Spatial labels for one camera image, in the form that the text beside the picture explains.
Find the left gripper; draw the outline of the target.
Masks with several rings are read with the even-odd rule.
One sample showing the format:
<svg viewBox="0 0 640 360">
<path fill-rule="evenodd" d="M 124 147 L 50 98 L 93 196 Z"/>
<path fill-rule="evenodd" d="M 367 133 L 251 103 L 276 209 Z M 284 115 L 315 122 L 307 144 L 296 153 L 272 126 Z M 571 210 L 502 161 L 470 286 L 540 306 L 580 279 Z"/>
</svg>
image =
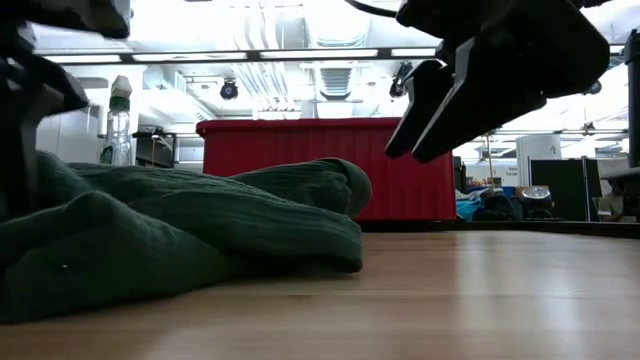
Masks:
<svg viewBox="0 0 640 360">
<path fill-rule="evenodd" d="M 34 53 L 19 29 L 0 29 L 0 83 L 10 90 L 50 90 L 55 98 L 49 113 L 88 106 L 80 83 L 58 64 Z M 11 217 L 32 212 L 37 203 L 36 134 L 47 114 L 39 100 L 20 98 L 0 105 L 0 189 Z"/>
</svg>

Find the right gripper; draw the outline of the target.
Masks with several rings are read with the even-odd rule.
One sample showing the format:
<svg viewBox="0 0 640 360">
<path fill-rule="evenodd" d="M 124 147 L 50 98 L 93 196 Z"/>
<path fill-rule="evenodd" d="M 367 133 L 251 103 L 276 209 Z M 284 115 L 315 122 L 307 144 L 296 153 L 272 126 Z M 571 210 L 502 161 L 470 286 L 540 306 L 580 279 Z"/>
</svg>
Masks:
<svg viewBox="0 0 640 360">
<path fill-rule="evenodd" d="M 436 57 L 455 77 L 451 87 L 451 69 L 434 59 L 408 73 L 390 158 L 429 162 L 546 97 L 587 91 L 609 64 L 607 40 L 573 0 L 402 0 L 397 21 L 439 38 Z"/>
</svg>

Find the dark green button shirt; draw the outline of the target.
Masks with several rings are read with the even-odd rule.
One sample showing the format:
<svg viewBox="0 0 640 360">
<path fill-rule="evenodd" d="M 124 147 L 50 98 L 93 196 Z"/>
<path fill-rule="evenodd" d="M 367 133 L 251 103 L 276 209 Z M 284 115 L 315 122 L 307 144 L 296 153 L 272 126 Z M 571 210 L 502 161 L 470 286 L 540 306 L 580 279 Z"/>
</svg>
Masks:
<svg viewBox="0 0 640 360">
<path fill-rule="evenodd" d="M 244 276 L 363 265 L 367 174 L 339 158 L 229 177 L 39 152 L 38 210 L 0 210 L 0 324 L 167 297 Z"/>
</svg>

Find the red plastic laundry bin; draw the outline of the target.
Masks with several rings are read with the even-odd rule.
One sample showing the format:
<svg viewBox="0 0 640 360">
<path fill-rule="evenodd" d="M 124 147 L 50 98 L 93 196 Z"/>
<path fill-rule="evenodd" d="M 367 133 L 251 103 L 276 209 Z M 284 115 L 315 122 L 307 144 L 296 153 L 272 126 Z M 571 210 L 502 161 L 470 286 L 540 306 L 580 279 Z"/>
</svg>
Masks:
<svg viewBox="0 0 640 360">
<path fill-rule="evenodd" d="M 453 157 L 426 163 L 412 156 L 391 159 L 385 147 L 399 120 L 341 118 L 209 120 L 196 125 L 204 139 L 203 171 L 231 176 L 252 170 L 340 158 L 358 165 L 372 183 L 373 198 L 362 221 L 454 220 Z"/>
</svg>

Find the thin vertical pole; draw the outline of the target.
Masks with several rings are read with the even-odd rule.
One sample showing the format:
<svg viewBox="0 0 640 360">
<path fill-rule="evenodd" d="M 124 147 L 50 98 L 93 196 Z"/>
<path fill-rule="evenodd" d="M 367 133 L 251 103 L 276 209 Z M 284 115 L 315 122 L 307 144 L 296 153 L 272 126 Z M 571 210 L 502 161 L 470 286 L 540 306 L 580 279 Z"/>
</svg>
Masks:
<svg viewBox="0 0 640 360">
<path fill-rule="evenodd" d="M 492 135 L 487 134 L 486 135 L 486 146 L 487 146 L 487 161 L 489 164 L 489 185 L 490 187 L 493 189 L 495 188 L 495 178 L 494 178 L 494 168 L 493 168 L 493 159 L 492 159 L 492 153 L 491 153 L 491 138 Z"/>
</svg>

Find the clear spray bottle green label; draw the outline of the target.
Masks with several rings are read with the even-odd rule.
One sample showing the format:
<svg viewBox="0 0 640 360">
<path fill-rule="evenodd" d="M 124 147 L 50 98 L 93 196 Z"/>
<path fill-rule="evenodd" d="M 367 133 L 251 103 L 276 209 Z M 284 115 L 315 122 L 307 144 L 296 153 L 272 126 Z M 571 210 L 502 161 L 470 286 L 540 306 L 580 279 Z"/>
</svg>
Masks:
<svg viewBox="0 0 640 360">
<path fill-rule="evenodd" d="M 102 164 L 130 166 L 132 164 L 132 136 L 130 134 L 130 96 L 132 87 L 129 79 L 118 75 L 112 86 L 107 113 L 107 131 L 99 161 Z"/>
</svg>

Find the bright blue garment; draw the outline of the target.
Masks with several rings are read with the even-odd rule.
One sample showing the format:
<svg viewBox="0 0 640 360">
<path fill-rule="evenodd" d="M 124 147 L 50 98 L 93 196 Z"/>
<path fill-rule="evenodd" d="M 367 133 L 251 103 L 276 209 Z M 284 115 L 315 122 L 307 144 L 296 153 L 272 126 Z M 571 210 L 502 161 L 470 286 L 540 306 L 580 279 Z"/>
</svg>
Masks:
<svg viewBox="0 0 640 360">
<path fill-rule="evenodd" d="M 458 199 L 456 201 L 456 212 L 459 218 L 465 221 L 472 221 L 474 214 L 484 208 L 484 201 L 481 198 Z"/>
</svg>

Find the dark navy garment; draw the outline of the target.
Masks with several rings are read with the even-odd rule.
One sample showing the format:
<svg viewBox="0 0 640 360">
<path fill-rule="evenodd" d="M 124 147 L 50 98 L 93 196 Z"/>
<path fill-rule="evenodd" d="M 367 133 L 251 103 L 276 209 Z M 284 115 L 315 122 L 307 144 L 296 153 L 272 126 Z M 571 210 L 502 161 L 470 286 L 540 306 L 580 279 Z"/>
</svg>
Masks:
<svg viewBox="0 0 640 360">
<path fill-rule="evenodd" d="M 483 205 L 474 212 L 473 221 L 521 221 L 524 219 L 523 208 L 514 197 L 494 194 L 484 199 Z"/>
</svg>

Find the silver round container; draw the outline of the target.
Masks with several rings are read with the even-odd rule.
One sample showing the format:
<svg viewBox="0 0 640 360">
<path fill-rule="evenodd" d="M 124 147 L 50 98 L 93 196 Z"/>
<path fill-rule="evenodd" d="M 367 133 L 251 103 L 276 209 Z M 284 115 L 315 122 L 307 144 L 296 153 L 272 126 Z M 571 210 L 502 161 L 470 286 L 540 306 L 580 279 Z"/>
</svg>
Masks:
<svg viewBox="0 0 640 360">
<path fill-rule="evenodd" d="M 550 190 L 545 186 L 530 186 L 521 190 L 521 199 L 528 217 L 533 219 L 551 218 L 554 203 Z"/>
</svg>

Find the black partition panel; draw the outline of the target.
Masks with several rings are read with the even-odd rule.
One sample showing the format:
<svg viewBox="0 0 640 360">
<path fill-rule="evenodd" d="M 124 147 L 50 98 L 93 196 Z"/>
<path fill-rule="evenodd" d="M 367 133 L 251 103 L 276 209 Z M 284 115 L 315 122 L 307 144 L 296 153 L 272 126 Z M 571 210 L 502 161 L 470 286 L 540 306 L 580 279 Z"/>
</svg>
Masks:
<svg viewBox="0 0 640 360">
<path fill-rule="evenodd" d="M 547 186 L 553 214 L 565 221 L 598 222 L 596 200 L 602 195 L 597 161 L 580 159 L 531 160 L 532 185 Z"/>
</svg>

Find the black stand pole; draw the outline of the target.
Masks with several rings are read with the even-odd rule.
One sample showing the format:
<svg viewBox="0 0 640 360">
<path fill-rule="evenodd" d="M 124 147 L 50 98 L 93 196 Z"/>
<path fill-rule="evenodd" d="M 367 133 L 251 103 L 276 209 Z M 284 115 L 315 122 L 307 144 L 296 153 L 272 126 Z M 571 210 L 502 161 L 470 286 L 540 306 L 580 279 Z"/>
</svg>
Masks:
<svg viewBox="0 0 640 360">
<path fill-rule="evenodd" d="M 628 70 L 629 166 L 640 166 L 640 32 L 633 29 L 624 47 Z"/>
</svg>

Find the person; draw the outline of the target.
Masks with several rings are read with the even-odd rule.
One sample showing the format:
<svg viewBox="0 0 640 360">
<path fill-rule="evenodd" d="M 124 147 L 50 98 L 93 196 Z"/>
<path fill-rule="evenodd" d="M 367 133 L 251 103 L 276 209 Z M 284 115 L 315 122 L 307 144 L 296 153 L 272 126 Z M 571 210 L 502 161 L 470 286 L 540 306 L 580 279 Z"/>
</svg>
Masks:
<svg viewBox="0 0 640 360">
<path fill-rule="evenodd" d="M 624 184 L 620 180 L 608 183 L 611 190 L 600 198 L 598 215 L 602 222 L 620 222 L 624 217 Z"/>
</svg>

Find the black aluminium rig frame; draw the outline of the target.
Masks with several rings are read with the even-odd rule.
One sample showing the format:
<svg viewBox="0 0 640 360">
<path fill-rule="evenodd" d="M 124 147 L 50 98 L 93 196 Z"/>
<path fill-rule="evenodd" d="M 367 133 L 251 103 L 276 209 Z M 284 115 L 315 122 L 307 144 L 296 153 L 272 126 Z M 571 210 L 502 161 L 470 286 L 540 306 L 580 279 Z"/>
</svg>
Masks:
<svg viewBox="0 0 640 360">
<path fill-rule="evenodd" d="M 567 221 L 426 221 L 357 220 L 364 232 L 416 233 L 445 231 L 528 231 L 640 240 L 640 223 Z"/>
</svg>

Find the black ceiling light rail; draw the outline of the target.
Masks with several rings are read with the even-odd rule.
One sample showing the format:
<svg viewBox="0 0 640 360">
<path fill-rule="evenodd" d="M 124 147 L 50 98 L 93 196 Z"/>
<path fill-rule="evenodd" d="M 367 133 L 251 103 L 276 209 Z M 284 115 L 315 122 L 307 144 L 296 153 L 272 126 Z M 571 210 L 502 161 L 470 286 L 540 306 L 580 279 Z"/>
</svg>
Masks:
<svg viewBox="0 0 640 360">
<path fill-rule="evenodd" d="M 296 62 L 428 59 L 436 47 L 304 48 L 190 52 L 97 52 L 45 53 L 49 61 L 64 65 L 190 64 L 227 62 Z"/>
</svg>

